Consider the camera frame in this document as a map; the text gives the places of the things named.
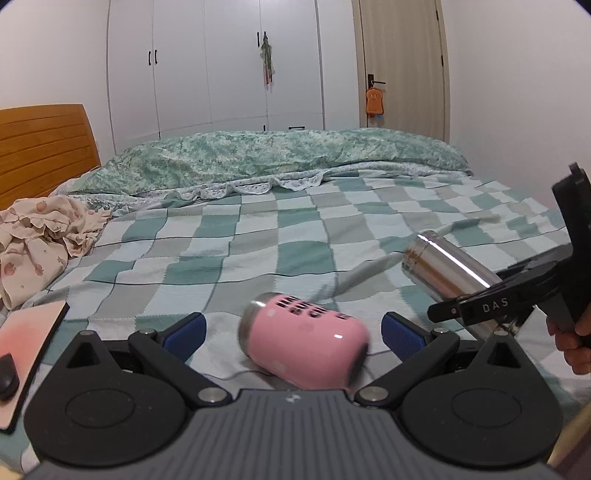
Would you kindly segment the person's right hand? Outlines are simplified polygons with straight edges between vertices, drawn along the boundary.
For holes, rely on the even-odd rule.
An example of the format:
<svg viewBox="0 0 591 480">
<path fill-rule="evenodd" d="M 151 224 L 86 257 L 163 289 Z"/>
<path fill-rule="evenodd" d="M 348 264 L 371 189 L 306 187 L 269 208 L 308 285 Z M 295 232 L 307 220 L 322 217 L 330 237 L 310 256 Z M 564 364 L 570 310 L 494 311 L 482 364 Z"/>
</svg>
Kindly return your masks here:
<svg viewBox="0 0 591 480">
<path fill-rule="evenodd" d="M 590 307 L 577 322 L 574 332 L 561 332 L 556 321 L 546 318 L 548 333 L 554 338 L 556 348 L 563 353 L 565 362 L 570 366 L 576 375 L 587 375 L 591 370 L 591 352 L 581 343 L 583 337 L 590 335 L 591 316 Z"/>
</svg>

